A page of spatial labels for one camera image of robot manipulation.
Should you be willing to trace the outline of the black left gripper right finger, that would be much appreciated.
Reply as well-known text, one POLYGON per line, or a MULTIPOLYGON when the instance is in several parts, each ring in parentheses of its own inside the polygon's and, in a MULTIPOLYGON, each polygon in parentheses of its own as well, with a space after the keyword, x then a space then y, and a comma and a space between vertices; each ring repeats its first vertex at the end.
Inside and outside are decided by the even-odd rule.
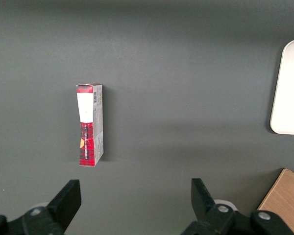
POLYGON ((277 214, 255 210, 249 217, 225 203, 216 203, 200 178, 191 181, 191 203, 197 218, 183 235, 293 235, 277 214))

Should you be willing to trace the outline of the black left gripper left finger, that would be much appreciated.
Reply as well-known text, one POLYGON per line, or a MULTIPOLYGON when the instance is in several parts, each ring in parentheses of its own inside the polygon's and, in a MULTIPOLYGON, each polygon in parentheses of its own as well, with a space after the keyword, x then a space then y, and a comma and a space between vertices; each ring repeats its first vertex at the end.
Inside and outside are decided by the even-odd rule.
POLYGON ((7 221, 0 215, 0 235, 63 235, 81 206, 79 180, 69 180, 46 205, 7 221))

